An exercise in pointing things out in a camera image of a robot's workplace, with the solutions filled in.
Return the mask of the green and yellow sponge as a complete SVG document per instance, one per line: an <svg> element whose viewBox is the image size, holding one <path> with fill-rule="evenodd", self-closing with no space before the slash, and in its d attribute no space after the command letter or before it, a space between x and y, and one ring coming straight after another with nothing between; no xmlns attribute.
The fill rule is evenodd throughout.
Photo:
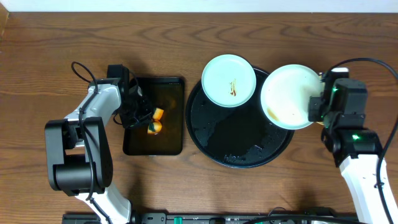
<svg viewBox="0 0 398 224"><path fill-rule="evenodd" d="M160 122L160 119L162 118L163 114L164 114L163 109L155 108L152 114L152 121L149 123L147 128L148 134L158 134L161 131L162 124Z"/></svg>

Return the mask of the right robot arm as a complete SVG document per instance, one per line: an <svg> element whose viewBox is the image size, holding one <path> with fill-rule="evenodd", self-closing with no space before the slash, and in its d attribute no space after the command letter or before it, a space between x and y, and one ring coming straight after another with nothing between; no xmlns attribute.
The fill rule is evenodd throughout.
<svg viewBox="0 0 398 224"><path fill-rule="evenodd" d="M322 121L321 140L333 154L363 223L397 223L397 204L386 172L384 149L375 131L363 126L365 97L325 101L311 97L310 121Z"/></svg>

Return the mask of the light blue plate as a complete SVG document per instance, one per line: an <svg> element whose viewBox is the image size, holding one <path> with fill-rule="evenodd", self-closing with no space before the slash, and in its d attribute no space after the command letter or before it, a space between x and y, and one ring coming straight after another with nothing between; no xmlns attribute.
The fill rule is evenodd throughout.
<svg viewBox="0 0 398 224"><path fill-rule="evenodd" d="M207 98L225 108L245 104L254 94L256 84L252 65L233 54L211 59L201 75L201 86Z"/></svg>
<svg viewBox="0 0 398 224"><path fill-rule="evenodd" d="M274 70L261 88L261 106L266 117L276 126L303 129L308 119L310 97L319 97L324 90L320 77L304 65L284 65Z"/></svg>

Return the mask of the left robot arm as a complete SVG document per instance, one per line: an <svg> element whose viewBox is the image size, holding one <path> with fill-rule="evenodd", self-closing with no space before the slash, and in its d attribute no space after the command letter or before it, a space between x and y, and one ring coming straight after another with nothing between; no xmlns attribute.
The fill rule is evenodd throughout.
<svg viewBox="0 0 398 224"><path fill-rule="evenodd" d="M78 107L45 125L51 188L85 202L101 223L140 223L141 217L113 182L113 160L105 127L111 116L142 96L130 80L94 80Z"/></svg>

